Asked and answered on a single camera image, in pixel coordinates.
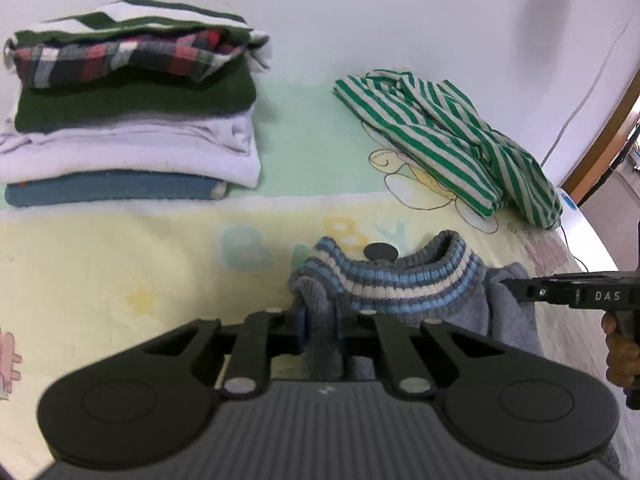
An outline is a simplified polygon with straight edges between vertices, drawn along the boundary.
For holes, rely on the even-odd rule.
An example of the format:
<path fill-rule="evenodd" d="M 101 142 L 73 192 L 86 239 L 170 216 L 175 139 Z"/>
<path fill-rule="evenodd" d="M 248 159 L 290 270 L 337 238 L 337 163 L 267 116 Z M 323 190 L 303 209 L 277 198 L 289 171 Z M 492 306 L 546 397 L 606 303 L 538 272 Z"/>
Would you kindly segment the person right hand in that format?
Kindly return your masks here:
<path fill-rule="evenodd" d="M 608 348 L 606 378 L 620 388 L 630 388 L 639 375 L 639 347 L 617 330 L 616 317 L 606 312 L 601 321 Z"/>

